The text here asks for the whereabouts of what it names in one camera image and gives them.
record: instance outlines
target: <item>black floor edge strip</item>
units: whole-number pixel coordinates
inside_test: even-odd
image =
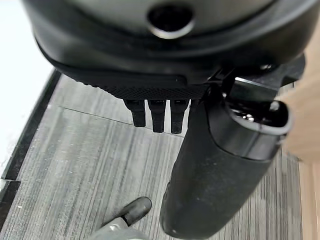
[[[20,182],[16,181],[19,171],[60,77],[61,73],[54,69],[17,141],[12,157],[2,175],[2,180],[0,180],[4,185],[2,189],[0,187],[0,231],[20,186]]]
[[[61,73],[54,70],[50,79],[38,99],[12,153],[12,157],[2,175],[2,179],[17,180],[20,168],[25,160],[30,144],[35,136],[37,128],[45,114],[49,101],[61,77]]]
[[[3,181],[5,181],[6,183],[0,192],[0,230],[2,230],[2,227],[5,224],[9,210],[20,186],[19,181]]]

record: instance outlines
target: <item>black rubber foot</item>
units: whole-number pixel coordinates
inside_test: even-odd
[[[142,196],[125,206],[117,215],[117,218],[122,218],[130,226],[147,215],[151,207],[151,200],[146,196]]]

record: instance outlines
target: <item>white wall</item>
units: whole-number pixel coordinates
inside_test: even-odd
[[[22,3],[0,0],[0,176],[52,69]]]

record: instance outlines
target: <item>gray wood-grain floor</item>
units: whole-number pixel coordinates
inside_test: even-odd
[[[151,212],[134,225],[151,240],[171,239],[159,213],[182,135],[135,128],[123,102],[63,77],[18,176],[0,233],[4,240],[87,239],[137,197]],[[282,151],[238,214],[211,239],[300,240],[298,160]]]

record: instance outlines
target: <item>circular hole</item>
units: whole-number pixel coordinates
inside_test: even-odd
[[[153,8],[148,14],[150,31],[164,39],[176,39],[189,33],[194,26],[192,11],[181,5]]]

